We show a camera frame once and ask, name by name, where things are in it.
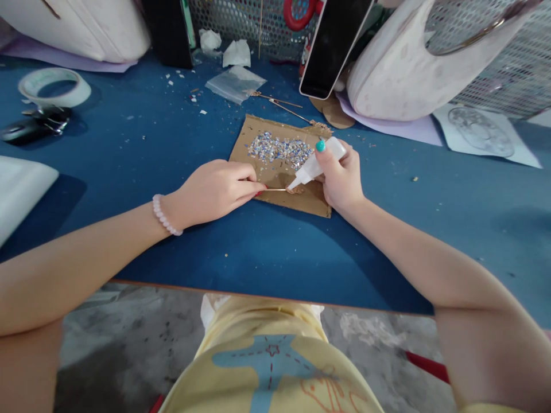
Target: metal mesh basket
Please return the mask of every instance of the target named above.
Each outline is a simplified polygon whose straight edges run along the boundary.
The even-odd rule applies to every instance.
[[[487,26],[513,0],[437,1],[426,25],[428,49],[438,53]],[[551,106],[551,0],[544,0],[511,43],[454,100],[529,118]]]
[[[189,0],[193,27],[211,29],[229,40],[246,39],[251,50],[258,51],[262,5],[261,55],[279,61],[300,61],[304,40],[316,28],[314,16],[300,32],[287,28],[283,19],[284,0]],[[302,16],[308,3],[293,2],[293,15]]]

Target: hand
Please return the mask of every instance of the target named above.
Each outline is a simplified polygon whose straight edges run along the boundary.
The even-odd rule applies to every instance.
[[[316,179],[323,182],[327,203],[339,212],[346,212],[362,202],[365,196],[360,176],[360,156],[345,141],[340,140],[340,143],[346,149],[340,162],[327,149],[319,152],[316,147],[316,158],[323,170],[323,175]]]
[[[265,189],[252,165],[217,159],[197,168],[161,207],[175,228],[184,229],[222,218]]]

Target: white glue bottle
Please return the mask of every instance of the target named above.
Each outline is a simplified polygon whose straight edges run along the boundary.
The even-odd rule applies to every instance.
[[[339,140],[335,137],[330,137],[325,141],[325,150],[331,152],[337,161],[342,158],[346,153],[346,149],[344,148],[343,144],[340,143]],[[322,173],[323,171],[316,159],[316,154],[312,153],[312,155],[310,155],[306,162],[304,162],[302,167],[298,171],[296,171],[296,178],[294,179],[293,183],[287,187],[287,189],[292,190],[299,184],[307,184]]]

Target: silver glitter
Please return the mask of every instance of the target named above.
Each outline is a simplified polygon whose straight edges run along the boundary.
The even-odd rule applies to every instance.
[[[300,139],[272,138],[266,131],[253,139],[249,146],[249,156],[258,158],[265,164],[281,159],[294,170],[298,170],[314,150]]]

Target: pink beaded bracelet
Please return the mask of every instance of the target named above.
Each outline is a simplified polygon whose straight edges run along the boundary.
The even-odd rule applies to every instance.
[[[159,221],[161,222],[162,226],[166,228],[168,232],[170,232],[172,235],[180,236],[184,233],[184,231],[178,231],[176,228],[174,228],[168,219],[166,219],[165,215],[163,214],[161,210],[161,198],[163,195],[157,194],[153,197],[153,212],[159,218]]]

